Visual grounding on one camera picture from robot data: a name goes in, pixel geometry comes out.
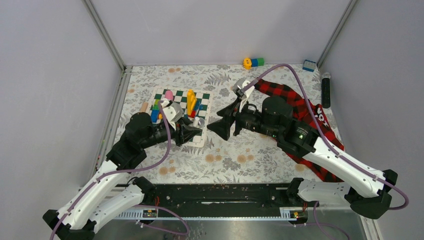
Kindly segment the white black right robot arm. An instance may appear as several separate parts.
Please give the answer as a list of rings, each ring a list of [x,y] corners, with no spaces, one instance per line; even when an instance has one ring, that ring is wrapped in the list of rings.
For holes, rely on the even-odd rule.
[[[397,181],[393,170],[371,168],[340,148],[326,144],[317,129],[293,118],[293,107],[282,97],[267,97],[262,109],[236,99],[218,111],[220,120],[207,128],[224,140],[249,130],[272,137],[286,154],[307,160],[336,175],[340,182],[317,182],[294,178],[287,189],[287,201],[293,206],[305,202],[348,206],[355,213],[378,219],[390,208],[391,185]]]

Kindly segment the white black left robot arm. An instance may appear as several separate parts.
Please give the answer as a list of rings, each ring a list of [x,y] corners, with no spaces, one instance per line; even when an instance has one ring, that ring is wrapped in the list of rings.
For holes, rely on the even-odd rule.
[[[163,121],[154,125],[151,116],[139,112],[131,116],[118,142],[116,142],[101,167],[85,186],[66,205],[58,210],[50,209],[43,220],[51,228],[50,239],[91,240],[110,220],[126,209],[141,203],[152,204],[155,192],[149,188],[150,182],[142,178],[124,192],[104,204],[101,201],[117,183],[130,175],[154,169],[168,157],[172,142],[181,146],[201,133],[192,121],[172,110],[163,115]],[[146,149],[166,143],[163,157],[146,167],[139,165],[147,158]]]

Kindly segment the yellow toy block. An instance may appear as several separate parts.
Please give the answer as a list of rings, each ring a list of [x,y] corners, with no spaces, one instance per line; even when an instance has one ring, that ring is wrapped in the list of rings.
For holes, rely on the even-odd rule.
[[[187,114],[190,116],[194,111],[195,105],[197,103],[196,94],[192,89],[189,89],[187,92]]]

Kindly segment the stacked colourful toy bricks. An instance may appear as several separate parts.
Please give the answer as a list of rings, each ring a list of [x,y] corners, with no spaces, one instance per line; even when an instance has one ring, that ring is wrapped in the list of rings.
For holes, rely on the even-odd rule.
[[[159,115],[160,115],[160,110],[158,107],[159,101],[160,101],[159,99],[154,99],[149,110],[150,119],[153,124],[158,124],[161,122],[161,119],[159,118]]]

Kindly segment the green white checkered board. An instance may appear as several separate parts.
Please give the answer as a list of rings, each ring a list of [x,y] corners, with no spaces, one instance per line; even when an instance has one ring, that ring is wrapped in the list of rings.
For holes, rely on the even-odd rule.
[[[156,86],[152,94],[149,98],[148,102],[148,114],[150,115],[150,107],[155,99],[161,100],[165,97],[165,92],[167,90],[171,90],[173,92],[173,101],[178,103],[183,111],[184,116],[189,120],[193,121],[195,117],[200,117],[205,120],[205,125],[202,128],[202,132],[195,135],[191,138],[186,145],[190,147],[202,148],[206,142],[207,138],[207,129],[206,124],[209,123],[209,117],[211,116],[211,106],[213,103],[213,94],[211,91],[206,90],[194,90],[196,96],[196,105],[193,110],[192,115],[187,114],[187,93],[189,91],[188,88],[177,88],[177,87],[164,87],[164,86]]]

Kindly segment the pink cylindrical toy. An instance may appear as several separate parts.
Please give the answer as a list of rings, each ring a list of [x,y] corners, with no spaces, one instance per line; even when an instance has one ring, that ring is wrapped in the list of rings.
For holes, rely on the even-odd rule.
[[[173,101],[174,100],[174,94],[171,90],[167,90],[164,94],[164,97],[169,100],[169,101]]]

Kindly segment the floral patterned table mat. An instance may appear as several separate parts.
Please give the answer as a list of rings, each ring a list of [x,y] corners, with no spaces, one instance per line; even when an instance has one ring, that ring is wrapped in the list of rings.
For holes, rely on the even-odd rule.
[[[209,123],[219,119],[217,111],[235,100],[232,86],[240,79],[254,80],[267,66],[250,70],[235,65],[134,66],[129,73],[123,108],[115,139],[119,140],[130,117],[148,102],[155,87],[210,91]],[[242,130],[225,141],[207,130],[203,147],[172,145],[166,160],[142,176],[153,183],[288,183],[293,178],[321,181],[307,166],[296,163],[266,135]],[[147,149],[142,167],[158,162],[166,143]]]

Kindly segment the wooden block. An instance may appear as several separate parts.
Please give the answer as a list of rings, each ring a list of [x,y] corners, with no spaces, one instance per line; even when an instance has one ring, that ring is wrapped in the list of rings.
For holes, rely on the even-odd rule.
[[[139,113],[147,113],[148,112],[148,106],[149,106],[148,102],[143,102],[141,104],[140,109],[139,109]]]

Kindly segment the red black plaid sleeve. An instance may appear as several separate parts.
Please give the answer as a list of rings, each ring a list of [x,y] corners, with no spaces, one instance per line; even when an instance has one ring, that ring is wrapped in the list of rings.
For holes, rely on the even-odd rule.
[[[321,104],[313,105],[312,103],[310,103],[310,108],[313,112],[313,115],[311,115],[306,105],[305,99],[288,85],[278,84],[260,79],[254,85],[254,87],[257,91],[266,94],[270,97],[279,96],[283,98],[289,105],[293,107],[292,116],[301,122],[307,123],[314,129],[317,128],[315,122],[313,121],[313,118],[315,118],[325,137],[339,149],[345,149],[345,147],[337,139],[335,132],[331,128],[327,116],[324,113],[323,106]],[[314,172],[318,176],[319,179],[324,182],[337,183],[342,181],[339,177],[315,163],[312,163],[303,158],[296,157],[292,154],[290,154],[289,157],[296,163],[308,167],[310,170],[312,170],[312,172]]]

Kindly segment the yellow blue green toy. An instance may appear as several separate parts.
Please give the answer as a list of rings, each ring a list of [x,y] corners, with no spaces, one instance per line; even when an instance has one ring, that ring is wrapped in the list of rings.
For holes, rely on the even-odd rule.
[[[250,70],[254,67],[261,67],[265,64],[263,58],[245,58],[242,62],[242,65],[245,69]]]

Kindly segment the blue white toy brick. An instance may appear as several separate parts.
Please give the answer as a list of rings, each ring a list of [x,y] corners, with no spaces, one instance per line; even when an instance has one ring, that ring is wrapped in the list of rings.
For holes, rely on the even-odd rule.
[[[317,68],[317,63],[315,61],[311,61],[308,59],[305,59],[303,62],[302,69],[308,72],[314,72]]]

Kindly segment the black power strip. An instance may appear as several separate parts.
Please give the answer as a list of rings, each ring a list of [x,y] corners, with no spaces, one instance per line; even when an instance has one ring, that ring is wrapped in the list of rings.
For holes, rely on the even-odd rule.
[[[321,75],[321,105],[324,109],[331,107],[331,75],[329,72],[324,72]]]

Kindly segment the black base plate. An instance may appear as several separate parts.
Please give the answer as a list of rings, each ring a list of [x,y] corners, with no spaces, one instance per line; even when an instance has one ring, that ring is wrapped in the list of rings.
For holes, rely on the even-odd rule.
[[[281,217],[280,209],[315,205],[297,196],[288,183],[157,184],[142,205],[166,208],[183,218]]]

